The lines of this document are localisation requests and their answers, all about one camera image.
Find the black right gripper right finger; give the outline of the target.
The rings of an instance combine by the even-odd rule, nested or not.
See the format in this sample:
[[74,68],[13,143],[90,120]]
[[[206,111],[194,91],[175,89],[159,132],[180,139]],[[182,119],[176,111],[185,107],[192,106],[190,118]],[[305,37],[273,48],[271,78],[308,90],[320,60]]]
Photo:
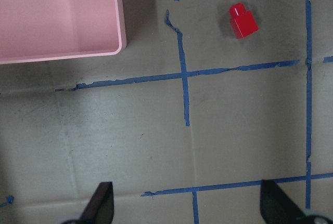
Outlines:
[[261,180],[260,214],[267,224],[301,223],[305,213],[273,180]]

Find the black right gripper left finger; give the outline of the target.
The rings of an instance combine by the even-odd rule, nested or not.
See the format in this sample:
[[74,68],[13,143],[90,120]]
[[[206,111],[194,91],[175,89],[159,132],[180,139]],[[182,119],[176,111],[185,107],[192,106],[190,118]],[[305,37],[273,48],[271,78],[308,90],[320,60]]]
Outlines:
[[112,223],[114,217],[114,195],[112,182],[101,182],[83,213],[79,223]]

